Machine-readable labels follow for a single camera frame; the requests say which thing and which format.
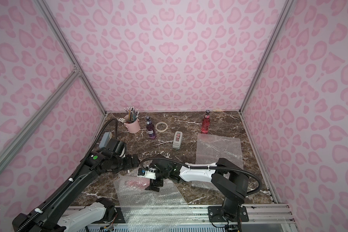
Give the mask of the red bottle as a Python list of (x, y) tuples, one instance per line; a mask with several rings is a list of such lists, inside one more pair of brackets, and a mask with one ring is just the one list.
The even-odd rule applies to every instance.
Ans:
[(205, 116), (202, 120), (201, 133), (208, 134), (210, 125), (210, 111), (206, 110)]
[(145, 189), (149, 186), (149, 179), (139, 177), (127, 177), (124, 180), (124, 186), (132, 189)]

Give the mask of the bubble wrap sheet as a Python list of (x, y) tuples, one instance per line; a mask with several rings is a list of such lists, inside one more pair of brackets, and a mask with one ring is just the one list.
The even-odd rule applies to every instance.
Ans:
[(165, 180), (159, 192), (124, 186), (127, 177), (114, 181), (119, 205), (130, 232), (170, 232), (191, 222), (193, 213), (176, 185)]
[(195, 163), (210, 164), (217, 162), (220, 158), (225, 158), (243, 169), (241, 140), (225, 136), (198, 134)]

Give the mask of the white tape dispenser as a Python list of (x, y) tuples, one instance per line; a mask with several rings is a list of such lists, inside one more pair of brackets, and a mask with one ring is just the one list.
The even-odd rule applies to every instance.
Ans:
[(180, 149), (182, 139), (183, 139), (183, 132), (176, 131), (174, 139), (173, 139), (173, 148), (174, 149)]

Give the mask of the purple bottle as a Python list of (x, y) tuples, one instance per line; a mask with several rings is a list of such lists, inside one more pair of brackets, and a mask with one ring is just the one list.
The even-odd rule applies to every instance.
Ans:
[(150, 139), (156, 139), (155, 126), (152, 123), (150, 116), (146, 116), (146, 130)]

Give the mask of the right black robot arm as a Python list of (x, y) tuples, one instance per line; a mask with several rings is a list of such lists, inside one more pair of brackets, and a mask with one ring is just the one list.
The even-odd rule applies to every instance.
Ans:
[(236, 222), (239, 231), (247, 214), (243, 207), (246, 198), (259, 192), (263, 186), (257, 175), (225, 158), (210, 164), (190, 164), (165, 157), (151, 157), (140, 162), (137, 175), (149, 179), (146, 189), (155, 192), (160, 191), (166, 179), (176, 183), (211, 183), (224, 199), (220, 211), (210, 215), (210, 222), (225, 221), (224, 229), (230, 228), (230, 222)]

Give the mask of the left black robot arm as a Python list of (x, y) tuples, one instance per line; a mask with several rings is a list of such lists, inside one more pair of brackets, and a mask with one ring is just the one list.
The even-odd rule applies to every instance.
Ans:
[(126, 153), (127, 144), (115, 136), (104, 148), (93, 143), (71, 176), (46, 200), (28, 214), (20, 213), (12, 222), (16, 232), (64, 232), (58, 224), (78, 195), (105, 173), (119, 173), (139, 166), (137, 155)]

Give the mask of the grey stapler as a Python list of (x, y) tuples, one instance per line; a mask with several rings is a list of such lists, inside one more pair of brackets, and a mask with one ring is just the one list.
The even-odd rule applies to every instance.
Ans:
[(105, 148), (112, 138), (113, 138), (112, 132), (105, 132), (100, 141), (99, 148)]

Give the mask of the pink pencil cup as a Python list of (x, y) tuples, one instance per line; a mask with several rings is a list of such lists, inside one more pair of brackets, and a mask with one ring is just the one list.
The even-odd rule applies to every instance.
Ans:
[(123, 125), (125, 126), (125, 128), (128, 130), (129, 133), (137, 133), (140, 131), (141, 127), (140, 127), (140, 123), (139, 123), (139, 119), (136, 119), (134, 122), (132, 123), (128, 123), (127, 119), (128, 119), (128, 115), (126, 115), (124, 117), (124, 119), (126, 120)]

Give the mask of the tape roll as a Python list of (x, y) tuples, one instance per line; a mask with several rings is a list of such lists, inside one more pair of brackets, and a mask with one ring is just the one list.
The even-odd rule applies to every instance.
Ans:
[(157, 132), (160, 132), (160, 133), (165, 132), (168, 130), (168, 124), (165, 122), (159, 122), (156, 124), (155, 129)]

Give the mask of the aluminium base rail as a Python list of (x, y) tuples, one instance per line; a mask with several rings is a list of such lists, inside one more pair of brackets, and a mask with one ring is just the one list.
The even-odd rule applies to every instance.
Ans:
[[(112, 219), (101, 203), (69, 207), (56, 221), (67, 232), (235, 232), (237, 221), (222, 218), (220, 205), (115, 207)], [(244, 232), (296, 232), (290, 208), (284, 204), (244, 205)]]

